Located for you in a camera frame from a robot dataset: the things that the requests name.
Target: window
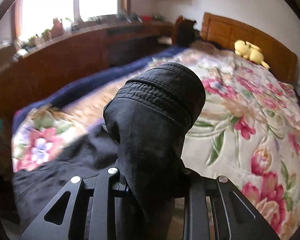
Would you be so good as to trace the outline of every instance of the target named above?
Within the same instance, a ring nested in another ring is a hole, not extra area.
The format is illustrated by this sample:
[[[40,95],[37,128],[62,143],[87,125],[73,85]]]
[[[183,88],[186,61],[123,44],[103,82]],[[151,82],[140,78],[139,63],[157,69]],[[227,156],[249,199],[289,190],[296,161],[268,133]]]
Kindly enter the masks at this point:
[[[19,3],[16,28],[22,39],[52,28],[54,18],[69,18],[75,22],[78,17],[74,8],[79,9],[77,16],[79,14],[83,21],[89,17],[117,14],[120,9],[119,0],[20,0]]]

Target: brown wooden furniture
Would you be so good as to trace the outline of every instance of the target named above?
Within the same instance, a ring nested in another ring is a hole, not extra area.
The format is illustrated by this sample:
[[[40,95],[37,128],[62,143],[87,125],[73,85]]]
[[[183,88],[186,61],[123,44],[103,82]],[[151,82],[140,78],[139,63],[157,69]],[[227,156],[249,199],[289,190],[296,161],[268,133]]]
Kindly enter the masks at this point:
[[[265,62],[272,68],[276,78],[282,82],[295,81],[297,56],[270,35],[245,23],[205,13],[201,37],[216,41],[228,49],[234,49],[237,40],[249,41],[262,49]]]
[[[171,23],[162,22],[96,25],[46,42],[1,72],[0,117],[11,121],[17,110],[48,97],[66,84],[110,65],[127,63],[125,55],[120,59],[116,47],[137,38],[170,36],[172,28]],[[157,52],[157,48],[155,51],[148,49],[142,51],[141,57]],[[131,51],[129,60],[137,58],[139,55]]]

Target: red object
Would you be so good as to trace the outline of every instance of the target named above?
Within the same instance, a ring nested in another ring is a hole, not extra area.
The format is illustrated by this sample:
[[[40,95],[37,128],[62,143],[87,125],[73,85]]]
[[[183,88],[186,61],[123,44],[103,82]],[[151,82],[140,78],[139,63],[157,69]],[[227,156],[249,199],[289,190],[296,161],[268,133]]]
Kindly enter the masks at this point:
[[[143,22],[150,22],[152,20],[152,16],[149,15],[141,15],[140,18]]]

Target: black pants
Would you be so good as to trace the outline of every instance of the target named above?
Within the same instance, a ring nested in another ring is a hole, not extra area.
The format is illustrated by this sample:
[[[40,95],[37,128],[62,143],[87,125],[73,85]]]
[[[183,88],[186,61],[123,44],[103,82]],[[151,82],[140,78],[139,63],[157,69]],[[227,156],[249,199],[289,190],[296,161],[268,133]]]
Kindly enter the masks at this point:
[[[73,176],[96,176],[118,159],[134,195],[116,202],[118,240],[165,239],[185,134],[204,103],[201,81],[180,64],[161,65],[128,80],[104,109],[107,131],[100,125],[56,159],[15,173],[23,229]]]

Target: bed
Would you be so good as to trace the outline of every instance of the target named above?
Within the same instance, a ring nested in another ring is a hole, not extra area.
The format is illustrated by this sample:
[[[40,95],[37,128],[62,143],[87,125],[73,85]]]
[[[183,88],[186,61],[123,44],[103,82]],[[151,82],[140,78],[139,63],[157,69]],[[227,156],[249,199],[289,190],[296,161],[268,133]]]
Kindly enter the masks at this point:
[[[252,26],[210,13],[204,14],[201,37],[188,49],[172,46],[96,73],[21,109],[12,128],[15,174],[57,158],[102,122],[104,106],[130,77],[177,62],[194,71],[206,90],[206,104],[184,143],[185,165],[202,176],[229,177],[280,238],[289,239],[300,225],[300,108],[289,84],[296,55]],[[234,54],[237,39],[259,46],[273,74]],[[179,221],[175,216],[172,234]]]

